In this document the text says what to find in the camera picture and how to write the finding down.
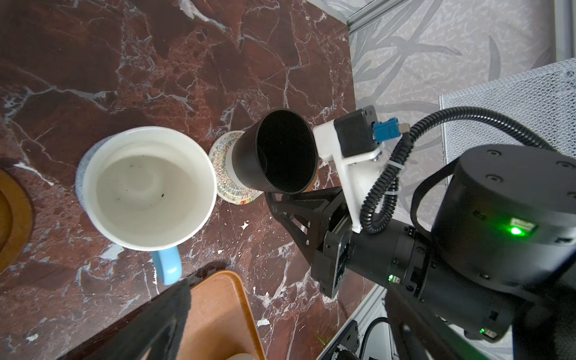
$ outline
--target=white mug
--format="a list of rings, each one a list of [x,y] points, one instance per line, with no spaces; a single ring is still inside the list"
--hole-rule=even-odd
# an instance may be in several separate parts
[[[150,251],[166,285],[182,276],[177,245],[208,220],[216,176],[208,155],[165,127],[133,128],[94,145],[76,173],[76,194],[105,237]]]

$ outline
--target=mug handle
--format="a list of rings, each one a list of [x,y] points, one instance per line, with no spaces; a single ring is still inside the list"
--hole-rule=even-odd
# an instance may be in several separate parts
[[[172,285],[182,277],[182,262],[178,247],[165,250],[151,251],[152,262],[156,268],[158,277],[164,285]]]

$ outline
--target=black cup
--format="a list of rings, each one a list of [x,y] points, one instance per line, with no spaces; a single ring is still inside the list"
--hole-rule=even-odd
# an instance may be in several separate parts
[[[232,167],[248,188],[297,194],[316,178],[318,151],[312,130],[292,110],[277,109],[236,140]]]

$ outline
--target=coaster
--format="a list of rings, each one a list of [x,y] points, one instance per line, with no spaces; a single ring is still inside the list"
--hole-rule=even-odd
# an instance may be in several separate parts
[[[247,204],[262,194],[262,192],[258,190],[239,187],[230,179],[226,171],[226,152],[243,133],[243,131],[227,132],[216,140],[208,153],[208,158],[210,158],[214,171],[216,171],[218,196],[236,205]]]

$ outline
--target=metal mesh panel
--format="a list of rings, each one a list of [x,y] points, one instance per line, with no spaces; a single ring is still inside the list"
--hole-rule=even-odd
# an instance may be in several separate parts
[[[510,116],[576,157],[576,58],[440,96],[440,108],[476,106]],[[485,144],[519,144],[495,128],[472,121],[442,125],[444,161]]]

